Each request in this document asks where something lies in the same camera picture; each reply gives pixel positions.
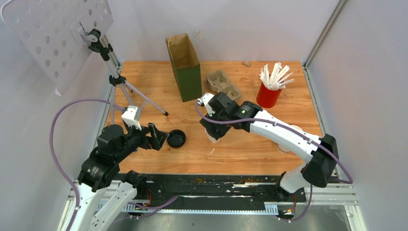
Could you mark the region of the white paper coffee cup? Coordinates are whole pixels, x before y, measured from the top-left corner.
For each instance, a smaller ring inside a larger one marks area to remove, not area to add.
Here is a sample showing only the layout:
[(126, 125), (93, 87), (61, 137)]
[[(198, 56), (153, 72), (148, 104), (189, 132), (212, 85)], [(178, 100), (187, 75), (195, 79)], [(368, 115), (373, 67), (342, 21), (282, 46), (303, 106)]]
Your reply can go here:
[(212, 136), (210, 135), (210, 133), (209, 133), (207, 130), (205, 130), (205, 132), (206, 132), (206, 135), (207, 135), (207, 137), (208, 137), (208, 139), (209, 139), (209, 141), (210, 141), (211, 143), (217, 143), (217, 142), (219, 142), (220, 138), (214, 138), (214, 137), (212, 137)]

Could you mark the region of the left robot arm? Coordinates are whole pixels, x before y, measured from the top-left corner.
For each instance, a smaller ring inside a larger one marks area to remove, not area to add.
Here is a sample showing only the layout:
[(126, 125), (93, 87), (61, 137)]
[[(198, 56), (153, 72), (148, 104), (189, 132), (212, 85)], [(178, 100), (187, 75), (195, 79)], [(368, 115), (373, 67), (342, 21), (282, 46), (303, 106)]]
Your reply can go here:
[(103, 128), (97, 146), (82, 164), (76, 186), (76, 207), (70, 210), (71, 220), (63, 225), (65, 231), (105, 231), (114, 218), (132, 199), (147, 194), (147, 178), (133, 170), (126, 173), (114, 195), (98, 212), (97, 205), (120, 171), (119, 164), (138, 148), (159, 151), (169, 132), (160, 131), (155, 124), (140, 130), (135, 126), (113, 124)]

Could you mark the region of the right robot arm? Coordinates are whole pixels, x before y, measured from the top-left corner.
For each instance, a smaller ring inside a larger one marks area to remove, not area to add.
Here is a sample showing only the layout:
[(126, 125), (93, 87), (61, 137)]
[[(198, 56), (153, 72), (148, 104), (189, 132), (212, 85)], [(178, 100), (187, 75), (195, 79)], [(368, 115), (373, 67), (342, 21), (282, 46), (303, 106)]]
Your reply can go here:
[(282, 173), (275, 195), (287, 201), (294, 192), (307, 185), (325, 188), (339, 160), (335, 137), (309, 134), (277, 119), (261, 106), (244, 101), (238, 104), (226, 94), (206, 93), (195, 107), (204, 107), (200, 123), (211, 141), (218, 141), (231, 129), (241, 129), (265, 137), (288, 149), (303, 160), (294, 170)]

